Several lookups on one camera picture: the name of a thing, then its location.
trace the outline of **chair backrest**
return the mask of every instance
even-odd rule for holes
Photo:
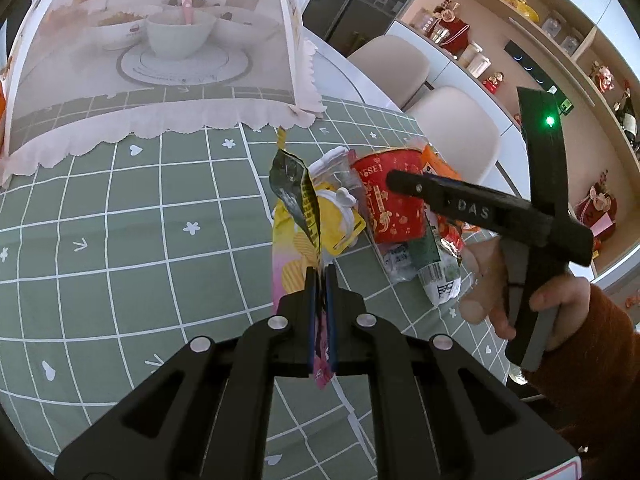
[[[500,131],[480,105],[451,86],[427,92],[407,111],[463,180],[480,184],[500,153]]]
[[[399,108],[418,91],[429,75],[429,59],[397,36],[379,36],[349,56]]]

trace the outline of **red cup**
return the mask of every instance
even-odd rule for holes
[[[371,153],[351,167],[358,172],[367,189],[367,208],[377,244],[400,243],[424,236],[424,202],[400,195],[386,187],[391,170],[421,174],[420,150],[393,148]]]

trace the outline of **silver screw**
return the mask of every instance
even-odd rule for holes
[[[360,326],[364,326],[364,327],[371,327],[374,326],[376,323],[378,322],[378,320],[376,319],[376,316],[374,316],[373,314],[360,314],[357,318],[356,318],[356,323],[359,324]]]
[[[438,350],[451,350],[453,348],[453,339],[448,335],[437,335],[433,338],[433,345]]]
[[[284,316],[273,316],[267,321],[267,325],[274,330],[282,330],[289,324],[289,320]]]
[[[197,337],[189,343],[189,348],[197,354],[200,352],[206,352],[211,348],[211,341],[208,337]]]

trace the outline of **brown sweater sleeve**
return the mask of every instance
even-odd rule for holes
[[[589,314],[580,330],[545,354],[527,379],[574,424],[561,433],[595,458],[640,396],[640,335],[626,313],[591,285]]]

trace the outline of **white label with red border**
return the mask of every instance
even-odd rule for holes
[[[578,480],[581,476],[582,462],[580,462],[579,456],[575,456],[558,467],[528,480]]]

